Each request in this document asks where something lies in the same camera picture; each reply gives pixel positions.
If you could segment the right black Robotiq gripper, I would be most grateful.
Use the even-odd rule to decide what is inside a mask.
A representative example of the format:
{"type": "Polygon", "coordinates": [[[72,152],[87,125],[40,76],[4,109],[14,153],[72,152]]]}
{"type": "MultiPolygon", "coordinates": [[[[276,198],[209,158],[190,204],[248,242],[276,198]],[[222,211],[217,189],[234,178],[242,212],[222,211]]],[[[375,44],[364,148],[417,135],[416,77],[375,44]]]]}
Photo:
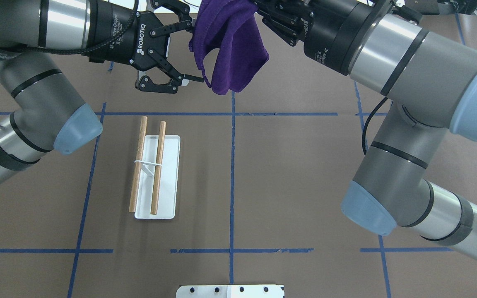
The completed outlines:
{"type": "Polygon", "coordinates": [[[391,9],[389,0],[257,0],[263,23],[290,46],[303,42],[305,55],[348,75],[349,65],[371,26],[391,9]]]}

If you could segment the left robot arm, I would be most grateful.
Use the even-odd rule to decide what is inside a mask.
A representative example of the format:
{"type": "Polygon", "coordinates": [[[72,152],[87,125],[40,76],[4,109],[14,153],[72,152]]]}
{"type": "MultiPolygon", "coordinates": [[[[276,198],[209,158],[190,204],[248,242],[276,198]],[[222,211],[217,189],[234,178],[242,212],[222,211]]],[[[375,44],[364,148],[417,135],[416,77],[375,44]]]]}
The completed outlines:
{"type": "Polygon", "coordinates": [[[71,154],[103,127],[52,61],[83,55],[140,72],[142,92],[176,93],[188,81],[167,61],[170,35],[193,32],[190,7],[149,0],[146,11],[106,0],[0,0],[0,83],[19,109],[0,120],[0,184],[52,150],[71,154]]]}

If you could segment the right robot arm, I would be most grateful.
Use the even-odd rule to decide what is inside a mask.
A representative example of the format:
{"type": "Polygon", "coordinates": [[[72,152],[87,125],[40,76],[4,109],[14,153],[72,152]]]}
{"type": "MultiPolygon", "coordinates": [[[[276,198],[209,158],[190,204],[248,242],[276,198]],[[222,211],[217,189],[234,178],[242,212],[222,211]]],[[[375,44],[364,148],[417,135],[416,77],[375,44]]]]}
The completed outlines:
{"type": "Polygon", "coordinates": [[[477,205],[424,179],[446,132],[477,142],[477,50],[420,28],[393,0],[256,0],[263,23],[310,59],[392,100],[341,211],[477,260],[477,205]]]}

